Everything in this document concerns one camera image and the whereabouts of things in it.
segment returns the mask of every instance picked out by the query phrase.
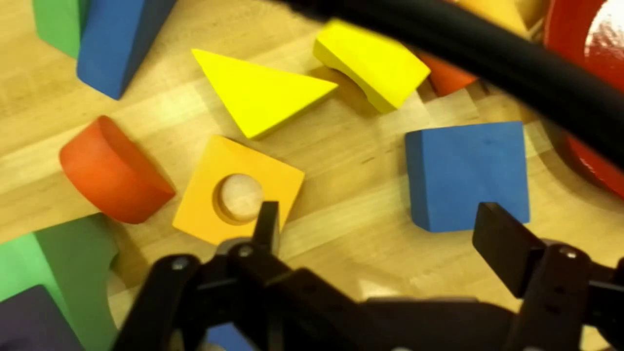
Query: toy block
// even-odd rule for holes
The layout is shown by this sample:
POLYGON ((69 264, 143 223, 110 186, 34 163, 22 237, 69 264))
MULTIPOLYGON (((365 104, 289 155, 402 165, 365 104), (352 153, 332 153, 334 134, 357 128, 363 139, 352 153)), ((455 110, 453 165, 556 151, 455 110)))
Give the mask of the toy block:
POLYGON ((221 325, 207 334, 209 350, 254 351, 256 348, 238 332, 235 325, 221 325))
POLYGON ((0 303, 0 330, 3 350, 82 351, 79 338, 42 286, 0 303))
POLYGON ((529 30, 515 0, 457 0, 457 5, 519 38, 529 40, 529 30))
POLYGON ((0 301, 43 286, 88 351, 110 350, 108 274, 118 249, 102 215, 0 245, 0 301))
POLYGON ((248 137, 260 137, 336 93, 338 85, 194 50, 225 108, 248 137))
POLYGON ((121 223, 145 223, 176 196, 110 118, 96 120, 77 135, 59 159, 73 186, 104 215, 121 223))
POLYGON ((174 5, 176 0, 92 0, 79 56, 79 79, 120 100, 174 5))
POLYGON ((457 91, 463 91, 478 81, 471 73, 467 73, 459 67, 453 67, 451 63, 447 63, 439 57, 424 54, 422 61, 432 71, 430 83, 432 83, 437 96, 455 95, 457 91))
POLYGON ((38 36, 77 59, 88 7, 90 0, 34 0, 38 36))
POLYGON ((215 247, 231 239, 250 239, 258 221, 237 221, 219 202, 223 182, 237 174, 256 180, 264 200, 279 204, 279 229, 283 229, 305 174, 223 137, 209 143, 178 208, 174 227, 215 247))
POLYGON ((350 77, 381 114, 400 110, 430 75, 402 44, 338 20, 316 36, 315 56, 350 77))
MULTIPOLYGON (((619 13, 619 3, 552 0, 547 17, 545 46, 615 89, 624 91, 623 50, 615 46, 623 38, 619 36, 621 32, 615 30, 619 28, 619 24, 615 24, 619 13)), ((586 178, 624 198, 623 171, 570 134, 562 137, 562 151, 572 167, 586 178)))
POLYGON ((406 135, 412 221, 430 233, 471 231, 478 206, 529 221, 521 124, 426 130, 406 135))

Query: dark blue block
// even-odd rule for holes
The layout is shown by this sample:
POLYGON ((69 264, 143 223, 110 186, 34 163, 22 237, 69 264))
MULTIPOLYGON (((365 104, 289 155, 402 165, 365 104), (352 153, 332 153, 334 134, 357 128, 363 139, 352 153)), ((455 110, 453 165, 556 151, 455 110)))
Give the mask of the dark blue block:
POLYGON ((432 233, 472 231, 478 204, 529 221, 521 124, 428 130, 406 135, 412 221, 432 233))
POLYGON ((92 0, 79 79, 120 100, 174 5, 176 0, 92 0))
POLYGON ((209 330, 209 346, 219 346, 223 351, 254 351, 248 340, 238 332, 235 325, 221 325, 209 330))
POLYGON ((0 303, 0 350, 82 351, 45 288, 28 290, 0 303))

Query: yellow foam block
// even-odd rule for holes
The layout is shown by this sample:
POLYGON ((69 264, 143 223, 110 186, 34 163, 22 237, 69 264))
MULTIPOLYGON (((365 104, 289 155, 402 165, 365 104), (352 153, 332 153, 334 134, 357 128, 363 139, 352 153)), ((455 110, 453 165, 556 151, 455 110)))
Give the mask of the yellow foam block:
POLYGON ((459 0, 459 7, 519 38, 529 38, 529 30, 515 0, 459 0))
POLYGON ((348 75, 383 114, 400 110, 430 77, 402 44, 338 20, 316 36, 315 56, 348 75))
POLYGON ((223 137, 209 143, 178 208, 174 227, 215 247, 252 237, 256 221, 237 221, 221 204, 221 186, 240 174, 262 186, 264 202, 279 202, 279 229, 283 229, 305 173, 223 137))
POLYGON ((194 57, 240 132, 254 139, 315 102, 338 85, 194 50, 194 57))

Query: orange block with hole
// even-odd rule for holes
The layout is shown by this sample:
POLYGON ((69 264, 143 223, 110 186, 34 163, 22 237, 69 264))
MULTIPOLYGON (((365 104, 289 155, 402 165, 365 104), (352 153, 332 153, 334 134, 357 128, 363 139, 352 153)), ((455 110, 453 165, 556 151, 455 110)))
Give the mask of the orange block with hole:
POLYGON ((279 229, 283 229, 305 173, 223 137, 209 143, 178 208, 174 227, 215 247, 231 239, 250 239, 256 219, 237 221, 221 204, 221 186, 238 174, 262 186, 264 202, 279 202, 279 229))
POLYGON ((63 147, 61 167, 73 186, 104 215, 145 223, 176 190, 110 118, 100 118, 63 147))

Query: yellow triangle block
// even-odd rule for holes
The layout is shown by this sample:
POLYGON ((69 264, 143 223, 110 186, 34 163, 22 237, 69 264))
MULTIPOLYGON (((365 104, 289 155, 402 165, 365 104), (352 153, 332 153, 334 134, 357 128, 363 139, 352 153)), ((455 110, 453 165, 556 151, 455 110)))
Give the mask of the yellow triangle block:
POLYGON ((254 139, 330 96, 338 85, 194 50, 240 132, 254 139))
POLYGON ((459 0, 459 7, 519 38, 529 38, 523 15, 513 0, 459 0))
POLYGON ((430 77, 402 44, 338 20, 316 36, 315 56, 348 75, 383 114, 400 110, 430 77))

